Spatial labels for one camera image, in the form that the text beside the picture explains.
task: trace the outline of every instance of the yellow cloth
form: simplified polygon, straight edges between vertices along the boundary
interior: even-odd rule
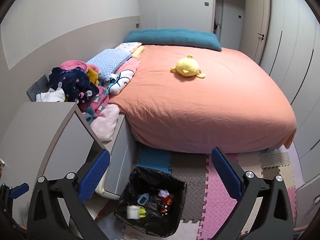
[[[139,58],[140,57],[140,54],[144,51],[146,47],[145,46],[139,46],[137,47],[137,49],[131,53],[131,56],[132,57],[136,57],[136,58]]]
[[[99,74],[97,72],[95,72],[92,68],[89,67],[88,73],[87,73],[90,82],[92,82],[93,84],[95,84],[96,86],[99,85]]]

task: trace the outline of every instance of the trash can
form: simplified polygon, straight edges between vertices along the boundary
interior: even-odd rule
[[[158,205],[162,203],[161,197],[158,196],[159,189],[166,189],[174,195],[167,215],[161,215],[158,212]],[[149,193],[149,200],[143,205],[147,211],[147,216],[138,220],[127,219],[127,206],[138,206],[138,196],[144,193]],[[186,194],[187,184],[172,175],[153,169],[135,167],[120,196],[115,215],[127,225],[144,234],[168,237],[178,229]]]

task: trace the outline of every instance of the black door handle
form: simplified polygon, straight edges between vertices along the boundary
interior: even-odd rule
[[[258,33],[258,35],[261,35],[262,36],[262,40],[264,40],[264,34]]]

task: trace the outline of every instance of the yellow-green toy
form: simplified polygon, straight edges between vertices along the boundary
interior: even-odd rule
[[[179,73],[184,77],[197,76],[198,78],[204,78],[205,74],[199,70],[199,64],[196,62],[191,55],[182,58],[178,61],[175,67],[171,68],[171,72]]]

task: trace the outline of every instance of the pile of clothes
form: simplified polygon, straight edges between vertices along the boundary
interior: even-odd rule
[[[118,95],[135,74],[139,61],[132,57],[141,43],[122,43],[105,49],[87,63],[79,60],[64,62],[49,75],[49,91],[37,95],[40,102],[76,102],[83,117],[101,141],[112,140],[119,117],[119,107],[108,105],[110,96]]]

